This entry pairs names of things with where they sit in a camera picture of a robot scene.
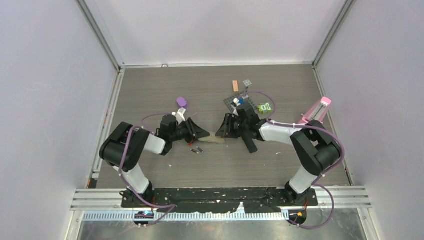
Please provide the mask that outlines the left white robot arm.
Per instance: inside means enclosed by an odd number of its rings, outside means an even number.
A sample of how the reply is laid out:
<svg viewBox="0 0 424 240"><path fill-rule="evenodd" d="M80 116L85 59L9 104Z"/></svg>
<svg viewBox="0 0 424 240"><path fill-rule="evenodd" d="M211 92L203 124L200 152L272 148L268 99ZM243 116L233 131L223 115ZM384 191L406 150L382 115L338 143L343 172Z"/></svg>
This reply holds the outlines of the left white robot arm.
<svg viewBox="0 0 424 240"><path fill-rule="evenodd" d="M99 157L123 178L127 185L123 197L134 198L141 207L148 207L153 202L154 189L139 165L142 153L165 156L174 142L192 144L210 135L191 118L182 120L174 114L164 115L155 133L121 122L101 145Z"/></svg>

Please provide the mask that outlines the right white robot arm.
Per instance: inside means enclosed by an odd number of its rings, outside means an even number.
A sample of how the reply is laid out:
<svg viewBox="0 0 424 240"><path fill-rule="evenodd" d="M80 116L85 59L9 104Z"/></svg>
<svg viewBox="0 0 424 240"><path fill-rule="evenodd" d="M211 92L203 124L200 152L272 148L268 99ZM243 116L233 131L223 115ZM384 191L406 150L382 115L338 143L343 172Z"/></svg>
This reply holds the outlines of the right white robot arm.
<svg viewBox="0 0 424 240"><path fill-rule="evenodd" d="M341 159L342 148L321 122L284 126L280 122L260 119L247 102L227 113L215 134L220 138L242 138L250 153L257 152L254 141L278 142L294 147L300 161L297 173L285 184L282 193L288 203L299 205L321 174Z"/></svg>

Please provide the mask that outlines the beige remote control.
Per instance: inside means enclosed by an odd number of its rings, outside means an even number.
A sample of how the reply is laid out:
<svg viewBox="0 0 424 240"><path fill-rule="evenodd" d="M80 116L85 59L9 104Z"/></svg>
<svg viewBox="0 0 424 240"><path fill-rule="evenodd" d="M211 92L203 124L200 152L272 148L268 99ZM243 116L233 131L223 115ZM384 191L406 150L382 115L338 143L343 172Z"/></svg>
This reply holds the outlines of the beige remote control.
<svg viewBox="0 0 424 240"><path fill-rule="evenodd" d="M199 138L198 140L201 141L201 142L214 143L214 144L224 144L225 143L224 138L217 137L217 136L214 136L214 135L202 137L202 138Z"/></svg>

